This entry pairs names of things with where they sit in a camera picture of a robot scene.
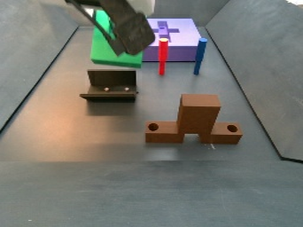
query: brown wooden block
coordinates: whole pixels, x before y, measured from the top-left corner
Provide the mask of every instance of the brown wooden block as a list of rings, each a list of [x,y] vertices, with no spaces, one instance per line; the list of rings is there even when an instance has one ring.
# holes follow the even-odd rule
[[[178,132],[209,136],[220,107],[216,95],[181,94],[177,113]]]
[[[146,121],[145,143],[182,143],[184,134],[177,132],[176,121]]]
[[[235,122],[216,122],[213,124],[212,134],[209,137],[198,134],[200,141],[204,144],[237,144],[243,132],[240,125]]]

